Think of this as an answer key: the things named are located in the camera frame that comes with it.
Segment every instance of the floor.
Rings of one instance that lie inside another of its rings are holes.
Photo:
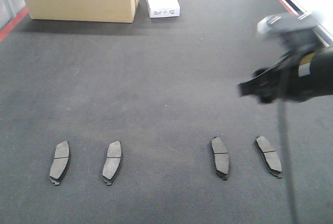
[[[292,223],[287,181],[269,174],[253,143],[279,154],[278,105],[239,97],[237,84],[284,50],[255,37],[285,12],[278,0],[178,0],[181,16],[133,24],[26,16],[0,43],[1,223]],[[331,97],[287,104],[301,223],[333,219]],[[227,181],[210,140],[228,148]],[[60,186],[48,174],[67,140]],[[101,172],[120,140],[112,186]],[[283,167],[288,166],[282,160]]]

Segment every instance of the yellow label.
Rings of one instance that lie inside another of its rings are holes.
[[[308,64],[308,63],[310,63],[311,60],[312,60],[312,57],[313,57],[314,55],[315,55],[315,52],[310,53],[310,54],[304,56],[303,59],[301,60],[300,65],[304,65],[304,64]]]

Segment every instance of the white sticker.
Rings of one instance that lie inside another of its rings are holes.
[[[300,65],[298,67],[298,76],[304,77],[310,75],[310,63]]]

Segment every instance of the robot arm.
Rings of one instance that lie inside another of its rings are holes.
[[[303,102],[333,94],[333,47],[323,48],[313,29],[318,16],[290,14],[268,16],[258,23],[258,32],[280,37],[289,52],[271,68],[262,68],[254,78],[239,85],[240,95],[255,95],[261,103],[277,98]]]

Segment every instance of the brake pad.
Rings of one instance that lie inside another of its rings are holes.
[[[211,141],[216,174],[223,180],[227,180],[229,173],[229,154],[220,137],[214,137]]]
[[[103,179],[106,185],[112,185],[116,178],[122,163],[122,151],[120,141],[113,142],[109,145],[107,158],[103,168]]]
[[[65,176],[70,161],[70,151],[67,141],[57,145],[54,153],[54,160],[50,169],[50,180],[54,185],[60,185]]]
[[[254,142],[262,159],[264,160],[267,170],[274,176],[282,178],[282,165],[276,150],[270,142],[263,136],[258,136]]]

